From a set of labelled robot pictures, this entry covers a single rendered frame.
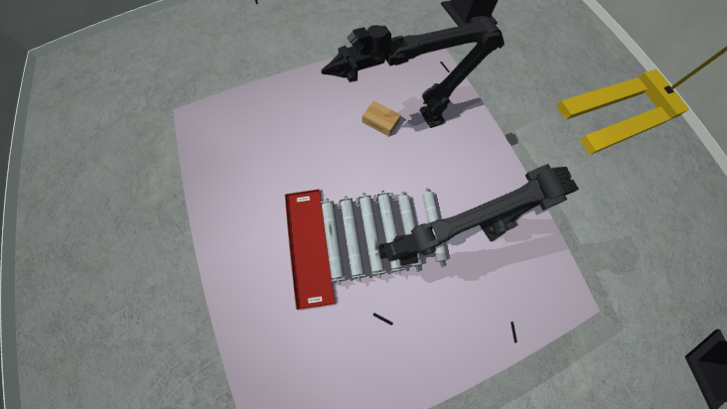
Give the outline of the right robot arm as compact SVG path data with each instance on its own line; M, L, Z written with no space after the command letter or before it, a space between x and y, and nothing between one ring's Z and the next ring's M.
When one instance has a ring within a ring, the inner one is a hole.
M441 83L434 83L423 92L423 104L427 105L420 107L420 112L430 128L445 123L442 112L451 101L449 97L454 89L489 53L505 44L501 30L485 16L474 17L464 26L394 38L386 26L373 25L367 30L365 27L353 30L347 39L352 45L348 50L358 68L378 66L385 60L390 66L398 66L426 53L477 43Z

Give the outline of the red scrap tray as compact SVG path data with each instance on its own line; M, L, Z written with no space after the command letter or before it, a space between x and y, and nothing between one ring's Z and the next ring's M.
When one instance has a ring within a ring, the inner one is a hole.
M335 305L319 193L285 195L296 310Z

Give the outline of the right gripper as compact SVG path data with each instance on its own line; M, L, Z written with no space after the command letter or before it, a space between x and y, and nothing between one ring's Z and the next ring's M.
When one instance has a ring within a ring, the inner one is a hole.
M331 62L321 69L321 73L343 78L346 77L349 82L357 81L358 70L369 68L369 66L358 68L358 65L346 46L338 48L338 51L339 53L331 60Z

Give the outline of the brown cardboard box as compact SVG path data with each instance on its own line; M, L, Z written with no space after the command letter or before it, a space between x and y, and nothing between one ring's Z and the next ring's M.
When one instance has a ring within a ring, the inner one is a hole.
M389 137L400 116L401 114L374 101L363 114L363 123Z

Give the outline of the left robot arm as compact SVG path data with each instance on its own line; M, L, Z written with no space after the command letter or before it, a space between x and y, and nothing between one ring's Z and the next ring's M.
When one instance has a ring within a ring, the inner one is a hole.
M526 173L525 176L528 183L513 192L452 217L422 223L411 230L411 235L380 244L378 246L380 259L387 257L391 262L413 257L410 254L419 253L424 256L433 253L436 251L435 247L441 245L438 243L446 242L477 225L481 227L489 241L494 241L505 233L503 231L515 227L515 221L525 211L538 205L542 210L558 205L567 200L566 195L579 190L574 180L571 180L572 176L567 167L550 169L549 164L546 164ZM512 209L514 211L511 211ZM500 232L503 233L499 234Z

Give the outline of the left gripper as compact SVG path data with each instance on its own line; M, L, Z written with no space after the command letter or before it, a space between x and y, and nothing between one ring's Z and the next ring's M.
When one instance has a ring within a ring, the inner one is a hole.
M394 237L393 241L396 241L396 240L398 240L401 237L405 237L405 236L409 236L409 235L411 235L411 234L397 235L397 236ZM407 264L418 263L418 256L417 256L417 254L410 254L410 255L414 255L414 256L411 257L411 258L409 258L409 259L400 260L400 265L401 266L402 265L407 265Z

